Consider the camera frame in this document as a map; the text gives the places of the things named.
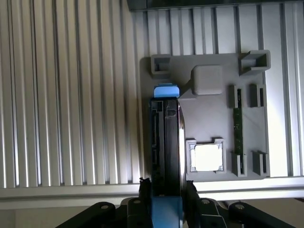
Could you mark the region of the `silver CPU chip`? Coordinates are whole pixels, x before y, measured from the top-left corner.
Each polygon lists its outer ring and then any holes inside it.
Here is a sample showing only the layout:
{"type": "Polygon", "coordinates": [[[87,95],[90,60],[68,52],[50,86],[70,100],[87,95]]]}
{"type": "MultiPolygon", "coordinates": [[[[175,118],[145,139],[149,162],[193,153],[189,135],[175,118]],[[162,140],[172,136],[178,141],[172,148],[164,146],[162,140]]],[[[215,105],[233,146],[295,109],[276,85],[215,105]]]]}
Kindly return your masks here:
{"type": "Polygon", "coordinates": [[[218,144],[199,144],[190,151],[191,171],[223,171],[223,152],[218,144]]]}

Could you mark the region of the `green RAM stick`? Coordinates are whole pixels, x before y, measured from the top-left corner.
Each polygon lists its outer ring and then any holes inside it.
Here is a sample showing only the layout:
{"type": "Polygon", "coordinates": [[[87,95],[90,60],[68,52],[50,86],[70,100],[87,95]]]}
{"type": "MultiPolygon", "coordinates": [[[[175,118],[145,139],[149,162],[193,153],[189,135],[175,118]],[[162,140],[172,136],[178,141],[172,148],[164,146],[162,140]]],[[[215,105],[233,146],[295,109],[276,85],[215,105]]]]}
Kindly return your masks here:
{"type": "Polygon", "coordinates": [[[237,89],[237,107],[233,109],[234,154],[240,156],[240,173],[244,174],[243,123],[242,123],[242,90],[237,89]]]}

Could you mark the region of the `grey printed parts rack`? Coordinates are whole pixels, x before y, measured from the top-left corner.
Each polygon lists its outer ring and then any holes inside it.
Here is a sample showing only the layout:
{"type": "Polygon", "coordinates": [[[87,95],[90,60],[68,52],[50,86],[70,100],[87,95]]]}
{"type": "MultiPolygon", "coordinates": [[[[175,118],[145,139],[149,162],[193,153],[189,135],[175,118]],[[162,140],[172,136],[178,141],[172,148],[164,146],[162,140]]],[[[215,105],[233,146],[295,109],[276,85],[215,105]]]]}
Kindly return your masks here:
{"type": "Polygon", "coordinates": [[[145,127],[148,126],[148,105],[155,86],[172,83],[180,90],[188,180],[234,181],[269,177],[263,74],[270,69],[270,60],[268,50],[191,56],[160,54],[140,60],[145,127]],[[234,154],[233,109],[237,107],[238,88],[242,90],[244,174],[240,173],[240,156],[234,154]],[[199,144],[222,147],[223,171],[191,171],[190,151],[199,144]]]}

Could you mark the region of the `black PC case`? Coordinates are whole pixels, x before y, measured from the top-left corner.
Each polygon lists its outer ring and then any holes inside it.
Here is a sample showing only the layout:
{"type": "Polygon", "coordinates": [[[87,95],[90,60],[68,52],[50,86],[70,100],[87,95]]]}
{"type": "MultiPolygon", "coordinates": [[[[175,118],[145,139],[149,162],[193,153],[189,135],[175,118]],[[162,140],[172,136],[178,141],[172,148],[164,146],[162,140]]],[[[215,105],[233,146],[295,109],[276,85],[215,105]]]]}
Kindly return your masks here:
{"type": "Polygon", "coordinates": [[[240,4],[285,3],[302,0],[126,0],[130,11],[217,7],[240,4]]]}

